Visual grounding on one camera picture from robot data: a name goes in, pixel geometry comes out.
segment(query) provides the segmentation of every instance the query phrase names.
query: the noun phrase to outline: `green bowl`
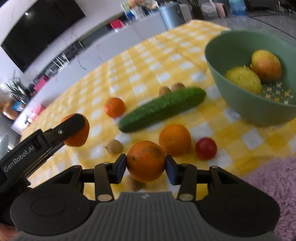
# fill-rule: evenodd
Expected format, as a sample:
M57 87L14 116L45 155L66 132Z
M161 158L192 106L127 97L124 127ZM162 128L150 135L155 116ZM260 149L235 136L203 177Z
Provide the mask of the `green bowl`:
M259 49L269 50L279 58L282 76L277 83L282 82L282 90L290 90L286 97L288 104L267 99L265 92L262 95L248 92L224 77L233 67L249 66L252 53ZM296 94L296 49L289 44L261 33L224 31L207 44L205 57L222 97L242 118L257 125L273 126L296 117L296 97L292 98Z

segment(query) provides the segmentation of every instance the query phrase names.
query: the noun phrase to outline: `orange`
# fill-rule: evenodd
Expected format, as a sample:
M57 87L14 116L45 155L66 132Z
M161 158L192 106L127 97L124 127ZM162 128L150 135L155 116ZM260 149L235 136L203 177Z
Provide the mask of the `orange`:
M75 115L75 113L64 117L61 120L61 123L64 122L65 120L69 119L73 115ZM84 115L82 115L82 116L85 119L85 126L80 131L78 131L77 133L75 133L74 135L69 137L67 140L65 140L64 141L65 145L80 147L80 146L84 145L84 143L86 142L87 137L89 136L89 121L87 120L87 118Z
M171 156L184 155L191 147L190 133L182 125L166 126L160 133L158 141L165 153Z
M121 99L115 97L110 97L104 105L105 114L111 118L121 116L125 110L126 107L124 102Z
M126 167L137 181L152 182L159 178L165 169L165 152L154 142L138 142L128 151Z

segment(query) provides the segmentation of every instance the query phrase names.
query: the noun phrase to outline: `metal pin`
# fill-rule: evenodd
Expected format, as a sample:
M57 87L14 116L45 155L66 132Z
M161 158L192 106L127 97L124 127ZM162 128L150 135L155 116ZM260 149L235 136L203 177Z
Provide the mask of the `metal pin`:
M193 195L189 193L183 193L180 195L179 199L184 202L189 202L193 200Z
M98 196L100 202L109 202L112 200L112 196L109 194L101 194Z

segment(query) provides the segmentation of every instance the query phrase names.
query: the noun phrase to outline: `hand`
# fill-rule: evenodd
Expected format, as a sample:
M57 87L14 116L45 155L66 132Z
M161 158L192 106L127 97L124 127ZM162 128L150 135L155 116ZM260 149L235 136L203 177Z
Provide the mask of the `hand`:
M10 241L17 234L15 227L0 223L0 241Z

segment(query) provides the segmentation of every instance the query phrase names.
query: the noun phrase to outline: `screw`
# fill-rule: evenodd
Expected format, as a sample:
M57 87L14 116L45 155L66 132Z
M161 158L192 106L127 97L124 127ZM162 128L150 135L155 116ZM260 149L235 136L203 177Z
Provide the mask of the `screw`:
M189 193L183 193L179 196L179 199L184 202L189 202L193 200L193 195Z
M141 197L146 200L146 199L150 198L150 195L145 193Z
M112 200L112 196L109 194L101 194L98 196L100 202L109 202Z

